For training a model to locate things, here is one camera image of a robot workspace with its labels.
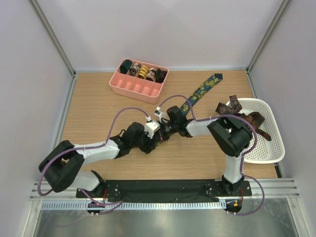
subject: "white laundry basket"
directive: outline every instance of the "white laundry basket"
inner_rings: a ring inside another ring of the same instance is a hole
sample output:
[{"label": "white laundry basket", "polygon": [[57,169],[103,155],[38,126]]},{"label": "white laundry basket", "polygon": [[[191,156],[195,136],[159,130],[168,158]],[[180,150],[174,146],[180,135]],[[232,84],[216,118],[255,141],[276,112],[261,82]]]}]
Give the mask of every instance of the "white laundry basket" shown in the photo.
[{"label": "white laundry basket", "polygon": [[[248,115],[251,112],[259,112],[265,118],[260,129],[267,132],[272,138],[272,141],[267,141],[261,135],[258,135],[257,146],[252,152],[245,155],[245,162],[267,164],[282,160],[285,155],[284,144],[270,106],[259,99],[240,98],[238,100],[242,106],[242,110],[239,113]],[[254,138],[250,141],[250,147],[253,143]]]}]

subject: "white wall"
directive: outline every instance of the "white wall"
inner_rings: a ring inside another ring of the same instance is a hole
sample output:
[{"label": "white wall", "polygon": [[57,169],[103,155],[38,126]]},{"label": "white wall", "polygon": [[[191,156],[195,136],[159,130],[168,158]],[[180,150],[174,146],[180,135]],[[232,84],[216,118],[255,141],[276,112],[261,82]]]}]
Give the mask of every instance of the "white wall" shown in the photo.
[{"label": "white wall", "polygon": [[0,230],[21,236],[71,76],[26,0],[0,2]]},{"label": "white wall", "polygon": [[281,0],[39,0],[76,70],[246,68]]},{"label": "white wall", "polygon": [[255,65],[259,98],[273,109],[285,145],[281,168],[293,177],[316,226],[316,1],[293,1]]}]

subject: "pink bin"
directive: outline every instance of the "pink bin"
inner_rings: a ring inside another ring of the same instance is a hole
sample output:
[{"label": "pink bin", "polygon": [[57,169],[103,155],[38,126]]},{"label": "pink bin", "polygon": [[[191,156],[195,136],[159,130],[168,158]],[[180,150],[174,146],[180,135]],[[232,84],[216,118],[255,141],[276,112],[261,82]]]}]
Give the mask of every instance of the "pink bin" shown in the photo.
[{"label": "pink bin", "polygon": [[137,77],[132,77],[128,74],[122,74],[119,72],[119,67],[113,74],[109,85],[116,94],[131,97],[133,99],[142,100],[151,104],[156,104],[160,98],[162,89],[166,84],[169,70],[165,67],[141,62],[134,59],[129,59],[133,63],[139,62],[141,65],[145,65],[148,68],[155,68],[156,70],[160,68],[162,71],[167,71],[167,74],[162,83],[156,83],[150,80],[145,80]]}]

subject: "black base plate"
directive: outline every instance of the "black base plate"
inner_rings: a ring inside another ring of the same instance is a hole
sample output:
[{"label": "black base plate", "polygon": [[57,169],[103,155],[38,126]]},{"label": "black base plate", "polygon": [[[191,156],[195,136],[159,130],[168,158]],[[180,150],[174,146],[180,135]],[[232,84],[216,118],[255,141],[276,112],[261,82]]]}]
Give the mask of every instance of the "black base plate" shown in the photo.
[{"label": "black base plate", "polygon": [[[240,196],[240,190],[228,195],[222,181],[215,180],[108,180],[106,185],[109,201],[188,203],[213,202],[218,201],[216,197]],[[248,181],[244,181],[240,188],[244,197],[252,195]],[[77,191],[76,197],[85,198],[85,195]]]}]

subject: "wooden tabletop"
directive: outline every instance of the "wooden tabletop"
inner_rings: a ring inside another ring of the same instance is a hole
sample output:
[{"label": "wooden tabletop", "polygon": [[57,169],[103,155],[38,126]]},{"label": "wooden tabletop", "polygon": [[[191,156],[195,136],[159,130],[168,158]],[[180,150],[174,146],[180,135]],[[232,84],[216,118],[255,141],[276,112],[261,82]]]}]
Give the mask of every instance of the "wooden tabletop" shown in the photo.
[{"label": "wooden tabletop", "polygon": [[[230,95],[252,97],[245,71],[170,72],[159,102],[174,94],[189,97],[214,73],[222,73],[223,81],[194,105],[198,119],[217,115],[215,109],[218,103],[226,103]],[[153,113],[157,105],[112,92],[109,86],[112,74],[79,74],[63,140],[70,140],[73,144],[104,141],[116,113],[128,106],[142,108],[155,119]],[[183,103],[183,98],[173,98],[164,104],[162,111],[174,105],[180,107]],[[139,111],[123,112],[114,126],[112,136],[134,121],[145,123],[144,114]],[[225,155],[211,136],[184,138],[175,134],[148,155],[133,149],[124,157],[99,161],[82,169],[93,169],[108,180],[217,179],[224,173]],[[277,178],[274,164],[245,163],[244,173],[256,178]]]}]

